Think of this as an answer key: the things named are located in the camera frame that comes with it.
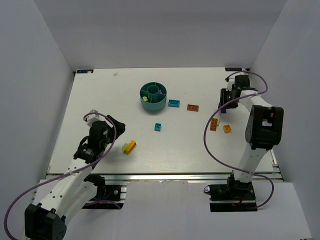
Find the purple long lego brick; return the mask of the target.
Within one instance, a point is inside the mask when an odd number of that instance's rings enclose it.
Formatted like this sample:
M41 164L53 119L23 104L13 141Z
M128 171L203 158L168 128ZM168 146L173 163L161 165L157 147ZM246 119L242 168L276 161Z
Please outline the purple long lego brick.
M222 114L226 114L226 113L227 113L227 107L226 107L226 106L221 107L220 112L221 112Z

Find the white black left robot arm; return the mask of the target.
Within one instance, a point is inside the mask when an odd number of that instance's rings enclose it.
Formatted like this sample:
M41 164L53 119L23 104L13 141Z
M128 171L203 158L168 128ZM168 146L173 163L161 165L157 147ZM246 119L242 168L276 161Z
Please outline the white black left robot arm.
M31 240L62 240L72 218L104 188L105 179L92 171L126 125L101 113L89 113L84 121L89 133L79 142L66 173L38 204L29 204L24 212L24 233Z

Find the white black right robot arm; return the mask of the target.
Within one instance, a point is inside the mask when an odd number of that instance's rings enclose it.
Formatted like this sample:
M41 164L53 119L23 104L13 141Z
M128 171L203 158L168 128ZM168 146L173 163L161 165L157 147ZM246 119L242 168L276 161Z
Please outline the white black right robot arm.
M220 112L235 109L242 104L249 111L245 128L247 142L236 170L227 179L226 190L233 195L246 194L252 186L252 174L256 171L261 159L282 137L284 109L267 103L251 87L246 74L236 75L234 80L227 79L227 87L220 90Z

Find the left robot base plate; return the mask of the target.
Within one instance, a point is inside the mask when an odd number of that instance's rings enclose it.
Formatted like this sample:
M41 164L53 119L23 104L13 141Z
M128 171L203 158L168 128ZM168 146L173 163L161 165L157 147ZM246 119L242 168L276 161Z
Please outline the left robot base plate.
M90 210L120 210L124 206L126 193L126 185L106 184L82 208Z

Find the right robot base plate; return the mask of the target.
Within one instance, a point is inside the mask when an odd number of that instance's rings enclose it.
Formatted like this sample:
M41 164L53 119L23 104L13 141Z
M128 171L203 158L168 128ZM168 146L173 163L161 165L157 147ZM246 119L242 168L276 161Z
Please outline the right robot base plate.
M253 186L248 190L227 189L226 184L211 184L203 192L209 196L211 213L257 212Z

